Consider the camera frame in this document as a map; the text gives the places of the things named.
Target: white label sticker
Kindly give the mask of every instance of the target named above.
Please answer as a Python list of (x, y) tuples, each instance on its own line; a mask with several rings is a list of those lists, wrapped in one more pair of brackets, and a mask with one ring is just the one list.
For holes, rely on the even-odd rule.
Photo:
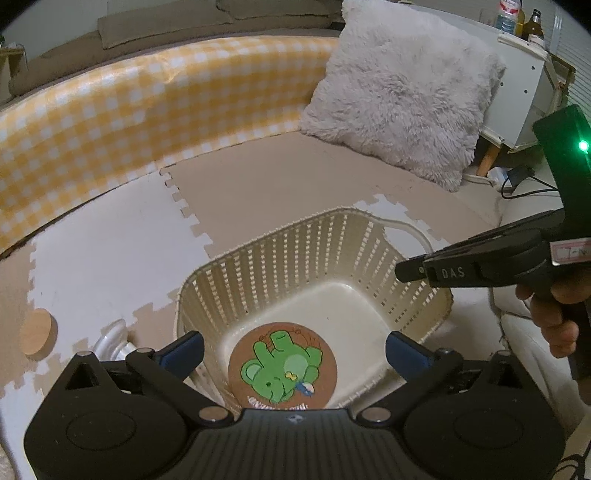
[(591, 261), (591, 238), (575, 238), (550, 243), (553, 265)]

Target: black cable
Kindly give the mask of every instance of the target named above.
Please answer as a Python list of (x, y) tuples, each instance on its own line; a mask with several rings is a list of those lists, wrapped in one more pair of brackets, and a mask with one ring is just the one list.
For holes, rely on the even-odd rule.
[(505, 186), (507, 185), (507, 182), (509, 181), (509, 177), (507, 177), (501, 187), (501, 197), (503, 197), (505, 200), (515, 200), (515, 199), (520, 199), (523, 197), (529, 197), (530, 195), (535, 195), (537, 193), (548, 193), (548, 192), (557, 192), (558, 191), (558, 189), (556, 187), (554, 187), (553, 185), (551, 185), (550, 183), (546, 183), (543, 180), (537, 179), (534, 176), (531, 176), (530, 178), (541, 183), (542, 185), (545, 185), (550, 188), (545, 189), (545, 190), (535, 190), (533, 192), (522, 193), (521, 195), (514, 195), (514, 196), (508, 197), (508, 196), (505, 196)]

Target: basket bottom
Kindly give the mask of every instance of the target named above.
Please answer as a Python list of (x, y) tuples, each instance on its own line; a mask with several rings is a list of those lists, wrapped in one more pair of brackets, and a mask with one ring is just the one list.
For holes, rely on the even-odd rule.
[(260, 314), (249, 315), (228, 330), (216, 348), (216, 360), (228, 380), (230, 356), (245, 334), (261, 325), (288, 322), (318, 334), (331, 348), (337, 365), (334, 393), (326, 408), (339, 408), (370, 395), (388, 377), (389, 390), (403, 383), (392, 375), (385, 341), (396, 326), (354, 286), (327, 281), (299, 291)]

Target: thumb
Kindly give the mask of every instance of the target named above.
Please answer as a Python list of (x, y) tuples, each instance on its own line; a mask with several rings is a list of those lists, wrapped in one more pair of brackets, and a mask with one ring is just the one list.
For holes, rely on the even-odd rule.
[(552, 295), (565, 305), (571, 305), (591, 297), (591, 268), (582, 268), (552, 285)]

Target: bear ear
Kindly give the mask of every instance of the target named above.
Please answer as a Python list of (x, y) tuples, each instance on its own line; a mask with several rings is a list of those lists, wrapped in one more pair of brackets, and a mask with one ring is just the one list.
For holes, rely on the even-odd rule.
[(244, 365), (242, 365), (240, 376), (247, 384), (252, 385), (255, 380), (255, 375), (259, 373), (261, 368), (262, 364), (259, 362), (259, 360), (249, 360)]

